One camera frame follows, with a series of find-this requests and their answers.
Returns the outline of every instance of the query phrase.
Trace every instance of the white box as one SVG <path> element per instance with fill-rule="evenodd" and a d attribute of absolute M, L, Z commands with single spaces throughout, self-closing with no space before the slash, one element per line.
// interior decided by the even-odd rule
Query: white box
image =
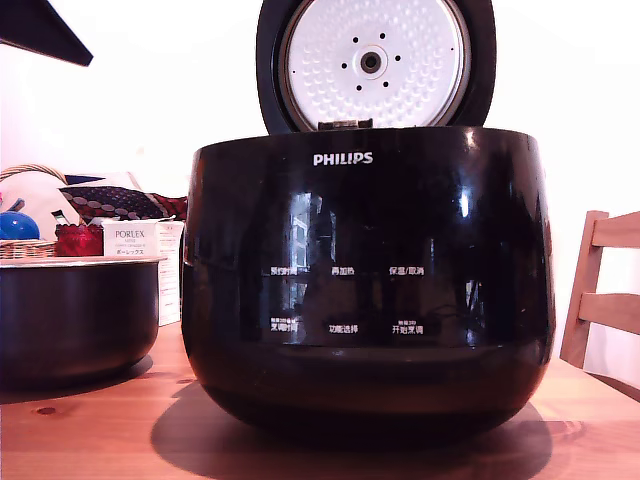
<path fill-rule="evenodd" d="M 167 220 L 105 220 L 107 257 L 165 257 L 158 267 L 160 326 L 180 321 L 180 238 L 184 224 Z"/>

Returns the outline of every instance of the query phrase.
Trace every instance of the wicker basket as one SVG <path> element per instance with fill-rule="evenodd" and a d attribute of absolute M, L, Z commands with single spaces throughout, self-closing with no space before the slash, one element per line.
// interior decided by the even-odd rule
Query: wicker basket
<path fill-rule="evenodd" d="M 43 240 L 0 240 L 0 260 L 53 257 L 54 245 Z"/>
<path fill-rule="evenodd" d="M 0 172 L 0 182 L 23 172 L 42 172 L 59 178 L 65 184 L 66 177 L 57 170 L 43 165 L 19 165 Z M 0 260 L 18 258 L 47 258 L 54 256 L 55 242 L 44 240 L 0 240 Z"/>

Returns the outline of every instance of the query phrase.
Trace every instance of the pot rim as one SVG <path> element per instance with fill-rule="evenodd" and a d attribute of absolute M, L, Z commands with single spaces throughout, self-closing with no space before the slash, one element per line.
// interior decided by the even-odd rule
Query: pot rim
<path fill-rule="evenodd" d="M 325 130 L 314 132 L 292 132 L 292 133 L 280 133 L 273 135 L 258 135 L 253 137 L 235 138 L 225 140 L 221 142 L 212 143 L 199 148 L 196 152 L 196 158 L 199 153 L 205 150 L 216 148 L 219 146 L 236 145 L 239 143 L 254 143 L 254 142 L 283 142 L 289 139 L 305 139 L 313 135 L 325 135 L 325 136 L 340 136 L 340 135 L 389 135 L 389 134 L 408 134 L 415 135 L 416 133 L 433 134 L 440 132 L 447 134 L 450 132 L 456 132 L 461 135 L 480 134 L 480 135 L 499 135 L 505 137 L 520 137 L 523 140 L 527 140 L 537 144 L 537 139 L 527 133 L 517 130 L 509 130 L 502 128 L 492 127 L 462 127 L 462 126 L 433 126 L 433 127 L 393 127 L 393 128 L 359 128 L 359 129 L 344 129 L 344 130 Z"/>
<path fill-rule="evenodd" d="M 0 270 L 24 268 L 75 268 L 105 265 L 159 264 L 167 257 L 48 257 L 0 260 Z"/>

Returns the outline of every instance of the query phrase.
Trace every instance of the lid hinge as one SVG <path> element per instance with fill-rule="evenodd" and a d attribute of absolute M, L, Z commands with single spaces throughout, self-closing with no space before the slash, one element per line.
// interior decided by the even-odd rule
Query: lid hinge
<path fill-rule="evenodd" d="M 373 118 L 369 120 L 339 120 L 337 122 L 319 122 L 318 131 L 327 130 L 358 130 L 360 128 L 373 128 Z"/>

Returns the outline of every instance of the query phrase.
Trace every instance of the glossy black surface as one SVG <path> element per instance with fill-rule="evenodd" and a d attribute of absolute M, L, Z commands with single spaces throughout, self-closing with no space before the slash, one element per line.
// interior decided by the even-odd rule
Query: glossy black surface
<path fill-rule="evenodd" d="M 158 334 L 158 264 L 0 269 L 0 387 L 47 389 L 134 365 Z"/>
<path fill-rule="evenodd" d="M 363 160 L 314 166 L 349 152 Z M 464 437 L 542 379 L 555 315 L 531 137 L 443 127 L 213 145 L 189 208 L 187 354 L 250 423 Z"/>

